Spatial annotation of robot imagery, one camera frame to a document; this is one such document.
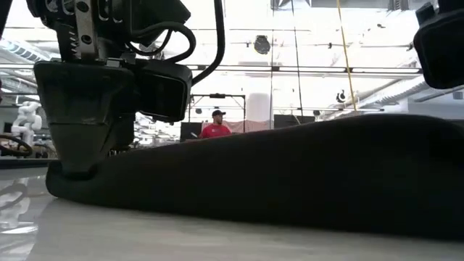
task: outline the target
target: clock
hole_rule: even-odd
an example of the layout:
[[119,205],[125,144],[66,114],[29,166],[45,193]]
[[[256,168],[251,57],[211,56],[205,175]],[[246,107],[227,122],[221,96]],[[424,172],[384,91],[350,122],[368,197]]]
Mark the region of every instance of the clock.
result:
[[258,54],[268,54],[270,51],[268,37],[256,36],[256,40],[254,41],[254,50],[256,50]]

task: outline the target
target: white humanoid robot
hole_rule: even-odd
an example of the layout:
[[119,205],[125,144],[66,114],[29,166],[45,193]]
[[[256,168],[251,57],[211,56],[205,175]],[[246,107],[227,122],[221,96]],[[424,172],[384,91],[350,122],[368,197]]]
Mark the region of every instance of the white humanoid robot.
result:
[[21,140],[29,146],[34,145],[34,133],[42,128],[42,117],[36,114],[41,106],[36,101],[25,101],[18,109],[18,116],[13,122],[13,136],[21,136]]

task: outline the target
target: man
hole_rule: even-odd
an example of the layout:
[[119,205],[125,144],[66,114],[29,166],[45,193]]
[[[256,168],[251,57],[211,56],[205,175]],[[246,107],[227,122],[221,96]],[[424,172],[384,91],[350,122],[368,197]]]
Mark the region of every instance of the man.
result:
[[221,112],[218,109],[212,112],[212,124],[204,127],[199,138],[215,138],[230,135],[231,131],[223,125],[223,115],[225,115],[225,112]]

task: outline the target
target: white cylinder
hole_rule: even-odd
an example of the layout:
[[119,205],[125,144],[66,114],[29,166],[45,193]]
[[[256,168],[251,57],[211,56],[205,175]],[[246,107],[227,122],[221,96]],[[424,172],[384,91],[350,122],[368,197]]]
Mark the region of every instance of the white cylinder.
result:
[[246,119],[263,122],[270,119],[270,94],[252,93],[246,100]]

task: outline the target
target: black cloth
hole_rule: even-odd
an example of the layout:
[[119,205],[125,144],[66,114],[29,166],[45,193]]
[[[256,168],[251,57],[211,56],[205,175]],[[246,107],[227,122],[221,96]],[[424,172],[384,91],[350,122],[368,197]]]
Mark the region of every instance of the black cloth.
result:
[[110,157],[60,198],[206,218],[464,239],[464,135],[445,120],[366,115]]

